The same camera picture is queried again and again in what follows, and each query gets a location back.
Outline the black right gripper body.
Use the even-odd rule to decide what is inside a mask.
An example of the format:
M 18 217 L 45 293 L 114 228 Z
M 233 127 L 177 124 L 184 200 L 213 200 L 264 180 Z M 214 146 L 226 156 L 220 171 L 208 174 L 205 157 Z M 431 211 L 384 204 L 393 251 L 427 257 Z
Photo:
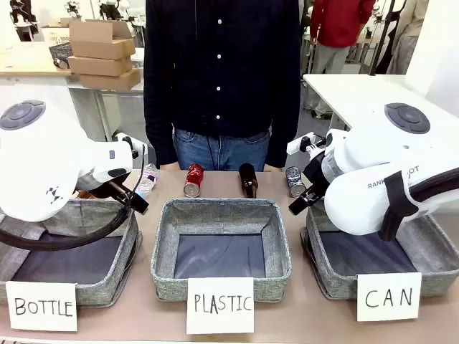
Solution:
M 326 189 L 330 185 L 322 171 L 323 158 L 324 154 L 319 153 L 310 160 L 309 164 L 303 170 L 304 176 L 311 182 L 311 185 L 307 188 L 307 192 L 315 196 L 324 196 Z

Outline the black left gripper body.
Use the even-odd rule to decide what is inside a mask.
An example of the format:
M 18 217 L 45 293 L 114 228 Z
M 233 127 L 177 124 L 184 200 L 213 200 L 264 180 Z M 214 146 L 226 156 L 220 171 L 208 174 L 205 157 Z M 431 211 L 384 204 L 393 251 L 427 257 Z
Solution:
M 95 197 L 98 199 L 112 198 L 125 204 L 130 196 L 130 189 L 123 184 L 125 180 L 125 178 L 114 178 L 104 183 L 102 186 L 96 188 Z

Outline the black white patterned can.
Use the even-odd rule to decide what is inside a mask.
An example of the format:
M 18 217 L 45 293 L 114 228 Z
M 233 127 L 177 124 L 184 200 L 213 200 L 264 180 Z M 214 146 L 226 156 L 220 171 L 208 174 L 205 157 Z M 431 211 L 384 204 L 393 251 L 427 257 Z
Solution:
M 288 182 L 290 196 L 298 198 L 306 190 L 299 168 L 297 166 L 287 168 L 285 170 L 285 177 Z

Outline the clear bottle with blue cap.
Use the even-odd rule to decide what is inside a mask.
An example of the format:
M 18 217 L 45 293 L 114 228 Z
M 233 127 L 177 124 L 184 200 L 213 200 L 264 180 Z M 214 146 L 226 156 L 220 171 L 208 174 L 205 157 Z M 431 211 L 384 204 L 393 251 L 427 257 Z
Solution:
M 136 193 L 146 199 L 155 187 L 157 180 L 157 168 L 153 163 L 150 163 L 144 167 Z

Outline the brown glass bottle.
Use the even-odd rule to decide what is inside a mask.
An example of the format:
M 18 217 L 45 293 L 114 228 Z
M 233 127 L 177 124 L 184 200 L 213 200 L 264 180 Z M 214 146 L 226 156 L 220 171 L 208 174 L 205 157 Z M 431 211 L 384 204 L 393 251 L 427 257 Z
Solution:
M 247 198 L 256 199 L 258 182 L 255 168 L 250 163 L 243 163 L 239 168 L 242 192 Z

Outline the grey fabric basket for plastic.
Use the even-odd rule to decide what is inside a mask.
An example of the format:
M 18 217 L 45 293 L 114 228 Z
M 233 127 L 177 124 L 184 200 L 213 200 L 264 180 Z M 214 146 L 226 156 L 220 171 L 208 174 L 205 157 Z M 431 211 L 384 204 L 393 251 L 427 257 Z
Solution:
M 161 301 L 187 299 L 188 280 L 251 277 L 257 302 L 280 302 L 292 274 L 280 207 L 268 199 L 172 199 L 151 258 Z

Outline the red drink can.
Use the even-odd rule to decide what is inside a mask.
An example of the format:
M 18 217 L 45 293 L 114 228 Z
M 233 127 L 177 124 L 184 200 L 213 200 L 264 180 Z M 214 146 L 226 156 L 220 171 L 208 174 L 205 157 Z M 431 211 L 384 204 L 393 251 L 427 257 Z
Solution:
M 204 169 L 197 163 L 190 165 L 184 184 L 184 194 L 189 198 L 198 197 L 203 179 Z

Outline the grey fabric basket for cans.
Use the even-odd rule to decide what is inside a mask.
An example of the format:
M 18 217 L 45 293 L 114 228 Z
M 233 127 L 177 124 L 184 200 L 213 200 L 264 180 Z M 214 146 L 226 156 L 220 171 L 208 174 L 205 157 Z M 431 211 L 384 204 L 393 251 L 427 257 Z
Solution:
M 419 272 L 423 297 L 446 295 L 459 278 L 459 248 L 432 216 L 402 225 L 396 238 L 354 236 L 338 230 L 322 201 L 308 208 L 301 243 L 325 297 L 352 300 L 360 274 Z

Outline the grey fabric basket for bottles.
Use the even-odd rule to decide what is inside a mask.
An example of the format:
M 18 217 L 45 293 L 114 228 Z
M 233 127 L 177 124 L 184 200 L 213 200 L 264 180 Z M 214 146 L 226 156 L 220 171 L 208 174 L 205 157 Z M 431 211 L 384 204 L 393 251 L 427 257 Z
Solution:
M 73 199 L 52 218 L 25 222 L 0 215 L 0 229 L 41 243 L 90 234 L 121 208 L 114 201 Z M 91 244 L 56 252 L 27 251 L 0 242 L 0 305 L 7 303 L 6 282 L 54 282 L 76 286 L 79 307 L 109 307 L 126 285 L 142 242 L 135 214 L 112 234 Z

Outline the paper label CAN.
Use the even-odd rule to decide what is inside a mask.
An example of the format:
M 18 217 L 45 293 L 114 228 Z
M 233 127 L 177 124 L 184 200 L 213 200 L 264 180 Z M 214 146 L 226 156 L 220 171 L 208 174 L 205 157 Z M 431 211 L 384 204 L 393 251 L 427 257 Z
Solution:
M 359 274 L 356 316 L 359 322 L 416 319 L 422 274 Z

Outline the black mesh basket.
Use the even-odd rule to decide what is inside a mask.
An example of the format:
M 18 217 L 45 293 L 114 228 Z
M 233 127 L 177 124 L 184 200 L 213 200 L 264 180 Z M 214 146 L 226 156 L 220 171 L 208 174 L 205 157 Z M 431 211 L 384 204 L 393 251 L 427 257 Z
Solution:
M 55 67 L 61 70 L 68 70 L 70 68 L 68 58 L 71 57 L 73 53 L 71 44 L 69 42 L 51 46 L 49 47 L 49 52 L 52 56 L 53 64 Z

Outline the flat closed cardboard box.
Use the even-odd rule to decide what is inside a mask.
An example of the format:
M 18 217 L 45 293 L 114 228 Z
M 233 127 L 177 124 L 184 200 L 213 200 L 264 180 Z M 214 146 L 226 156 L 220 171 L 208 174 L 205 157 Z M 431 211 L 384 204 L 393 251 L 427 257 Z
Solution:
M 141 81 L 139 69 L 131 69 L 123 74 L 113 76 L 80 75 L 83 87 L 94 90 L 129 91 Z
M 67 61 L 72 73 L 78 75 L 117 77 L 132 69 L 130 57 L 121 59 L 97 59 L 70 56 Z

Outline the white table under boxes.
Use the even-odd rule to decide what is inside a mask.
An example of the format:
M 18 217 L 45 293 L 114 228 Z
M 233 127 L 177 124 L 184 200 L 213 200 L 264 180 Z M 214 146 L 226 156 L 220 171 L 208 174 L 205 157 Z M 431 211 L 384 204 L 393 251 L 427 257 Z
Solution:
M 91 90 L 67 80 L 73 104 L 87 136 L 104 141 L 122 132 L 147 143 L 143 114 L 143 83 L 129 91 Z

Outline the paper label PLASTIC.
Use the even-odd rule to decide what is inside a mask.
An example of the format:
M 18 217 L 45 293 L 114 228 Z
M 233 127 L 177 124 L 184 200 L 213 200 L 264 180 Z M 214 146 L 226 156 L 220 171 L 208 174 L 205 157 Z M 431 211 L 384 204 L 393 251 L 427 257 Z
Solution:
M 253 333 L 254 279 L 204 277 L 187 281 L 188 335 Z

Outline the paper label BOTTLE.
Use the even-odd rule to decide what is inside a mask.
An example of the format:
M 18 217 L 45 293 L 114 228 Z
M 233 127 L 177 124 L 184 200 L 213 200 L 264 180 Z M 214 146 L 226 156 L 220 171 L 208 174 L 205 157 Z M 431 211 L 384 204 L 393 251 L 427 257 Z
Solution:
M 6 283 L 10 326 L 15 330 L 77 331 L 75 283 Z

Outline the open cardboard box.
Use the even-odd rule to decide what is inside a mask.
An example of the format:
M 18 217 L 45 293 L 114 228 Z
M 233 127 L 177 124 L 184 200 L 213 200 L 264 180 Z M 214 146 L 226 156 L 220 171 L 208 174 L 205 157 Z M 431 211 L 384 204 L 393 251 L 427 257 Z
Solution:
M 117 60 L 136 53 L 133 36 L 124 21 L 72 21 L 69 30 L 76 57 Z

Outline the person in dark shirt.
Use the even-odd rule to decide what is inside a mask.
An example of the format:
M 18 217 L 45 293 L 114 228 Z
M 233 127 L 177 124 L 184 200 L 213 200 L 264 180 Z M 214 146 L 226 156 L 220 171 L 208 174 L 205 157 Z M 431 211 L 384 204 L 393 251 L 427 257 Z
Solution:
M 299 24 L 298 0 L 146 0 L 143 104 L 159 168 L 285 166 Z

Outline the black stand pole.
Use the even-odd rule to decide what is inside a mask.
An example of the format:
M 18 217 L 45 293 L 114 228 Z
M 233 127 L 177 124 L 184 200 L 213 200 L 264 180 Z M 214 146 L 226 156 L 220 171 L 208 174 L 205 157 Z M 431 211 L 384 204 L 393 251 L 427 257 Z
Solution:
M 391 22 L 391 19 L 392 19 L 392 12 L 393 12 L 393 9 L 394 9 L 395 2 L 396 2 L 396 0 L 390 0 L 388 10 L 386 12 L 384 12 L 384 11 L 382 12 L 383 15 L 384 15 L 383 16 L 383 20 L 382 20 L 383 27 L 382 27 L 382 31 L 381 31 L 381 33 L 379 35 L 379 40 L 377 41 L 377 45 L 375 46 L 375 51 L 374 51 L 373 57 L 372 57 L 372 63 L 371 63 L 370 68 L 369 68 L 368 74 L 370 76 L 375 76 L 375 74 L 376 74 L 376 68 L 377 68 L 377 65 L 378 65 L 379 56 L 381 55 L 382 48 L 384 46 L 384 42 L 385 42 L 385 39 L 386 39 L 388 28 L 389 28 L 389 25 L 390 25 L 390 22 Z

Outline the wooden side table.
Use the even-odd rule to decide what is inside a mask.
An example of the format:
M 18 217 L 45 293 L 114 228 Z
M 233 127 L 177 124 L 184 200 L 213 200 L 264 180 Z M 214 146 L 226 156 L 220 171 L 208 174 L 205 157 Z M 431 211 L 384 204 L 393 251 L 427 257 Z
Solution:
M 45 42 L 20 42 L 0 47 L 0 76 L 57 76 L 72 73 L 54 65 Z

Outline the person in red jacket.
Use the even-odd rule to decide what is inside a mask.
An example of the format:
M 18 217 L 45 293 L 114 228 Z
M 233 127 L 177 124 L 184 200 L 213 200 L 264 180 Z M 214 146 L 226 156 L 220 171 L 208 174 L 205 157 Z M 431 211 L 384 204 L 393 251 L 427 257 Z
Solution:
M 357 43 L 376 0 L 315 0 L 310 42 L 313 74 L 340 74 L 349 50 Z

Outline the person in beige clothes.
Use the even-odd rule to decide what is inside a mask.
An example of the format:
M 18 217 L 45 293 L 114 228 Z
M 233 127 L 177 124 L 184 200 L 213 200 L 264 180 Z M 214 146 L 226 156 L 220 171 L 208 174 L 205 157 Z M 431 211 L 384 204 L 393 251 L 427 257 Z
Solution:
M 399 14 L 387 74 L 405 75 L 422 30 L 429 0 L 405 0 Z

